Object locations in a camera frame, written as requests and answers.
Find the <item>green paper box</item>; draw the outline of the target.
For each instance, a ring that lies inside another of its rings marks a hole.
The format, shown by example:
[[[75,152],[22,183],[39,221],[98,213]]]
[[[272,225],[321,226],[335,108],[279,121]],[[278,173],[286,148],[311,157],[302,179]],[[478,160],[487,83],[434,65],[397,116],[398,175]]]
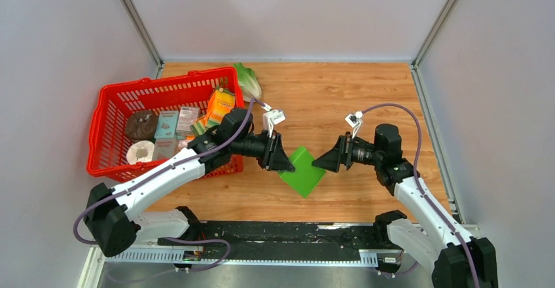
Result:
[[[279,177],[301,197],[307,198],[324,178],[326,171],[312,165],[315,158],[304,146],[298,147],[289,159],[293,163],[295,171],[280,172]]]

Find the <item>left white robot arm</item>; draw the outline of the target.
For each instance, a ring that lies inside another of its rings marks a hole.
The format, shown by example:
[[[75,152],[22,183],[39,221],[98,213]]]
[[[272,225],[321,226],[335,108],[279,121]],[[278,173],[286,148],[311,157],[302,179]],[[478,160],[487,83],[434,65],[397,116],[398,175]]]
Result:
[[[267,171],[293,172],[295,167],[283,150],[281,134],[275,126],[285,120],[279,109],[269,109],[262,116],[264,129],[250,131],[251,110],[234,108],[222,122],[197,135],[153,170],[117,187],[100,183],[91,189],[86,209],[79,215],[106,257],[114,257],[147,234],[155,238],[174,237],[184,245],[196,243],[200,227],[180,210],[156,213],[153,223],[144,211],[176,188],[208,175],[240,155],[256,158]]]

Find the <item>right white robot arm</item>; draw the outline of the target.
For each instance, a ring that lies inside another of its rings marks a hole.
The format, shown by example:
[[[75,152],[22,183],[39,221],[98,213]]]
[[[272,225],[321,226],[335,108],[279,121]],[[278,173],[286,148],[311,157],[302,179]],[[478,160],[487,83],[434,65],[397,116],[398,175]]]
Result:
[[[383,248],[396,245],[426,269],[434,287],[498,287],[493,243],[462,227],[429,192],[413,164],[403,157],[398,127],[380,124],[374,141],[347,132],[312,164],[339,172],[341,166],[373,166],[379,183],[417,219],[399,211],[377,215],[373,238]]]

